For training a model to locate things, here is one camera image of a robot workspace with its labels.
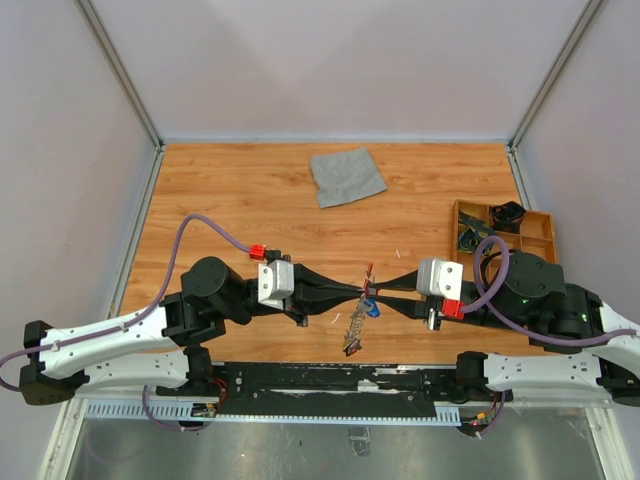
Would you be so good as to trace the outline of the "blue key tag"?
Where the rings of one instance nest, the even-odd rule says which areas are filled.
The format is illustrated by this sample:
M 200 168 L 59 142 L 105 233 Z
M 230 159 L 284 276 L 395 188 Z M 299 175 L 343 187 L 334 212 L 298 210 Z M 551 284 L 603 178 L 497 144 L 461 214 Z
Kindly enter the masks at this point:
M 371 299 L 365 299 L 363 301 L 365 314 L 371 318 L 379 318 L 381 315 L 380 309 L 377 303 Z

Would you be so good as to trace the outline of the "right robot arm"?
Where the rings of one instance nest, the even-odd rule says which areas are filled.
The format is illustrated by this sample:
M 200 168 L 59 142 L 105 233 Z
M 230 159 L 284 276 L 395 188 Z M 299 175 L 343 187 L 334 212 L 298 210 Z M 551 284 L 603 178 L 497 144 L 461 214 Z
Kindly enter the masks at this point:
M 458 267 L 425 261 L 416 271 L 368 289 L 378 302 L 424 319 L 432 329 L 447 320 L 511 330 L 545 354 L 460 353 L 453 372 L 428 377 L 429 393 L 466 403 L 553 390 L 580 400 L 607 395 L 617 404 L 638 406 L 638 326 L 595 293 L 566 282 L 560 265 L 489 246 L 475 254 L 472 280 L 445 282 Z

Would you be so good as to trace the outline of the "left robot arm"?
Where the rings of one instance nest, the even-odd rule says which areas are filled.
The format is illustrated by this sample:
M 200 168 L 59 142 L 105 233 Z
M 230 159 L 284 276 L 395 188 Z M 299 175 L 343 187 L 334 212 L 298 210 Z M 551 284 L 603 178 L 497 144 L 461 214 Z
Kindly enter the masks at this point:
M 206 396 L 216 379 L 205 342 L 225 334 L 227 321 L 283 313 L 299 326 L 311 315 L 358 298 L 358 286 L 301 264 L 274 260 L 244 279 L 223 260 L 205 257 L 181 276 L 181 289 L 158 304 L 78 328 L 33 321 L 24 330 L 29 362 L 19 375 L 27 404 L 43 406 L 78 393 L 154 386 L 162 394 Z

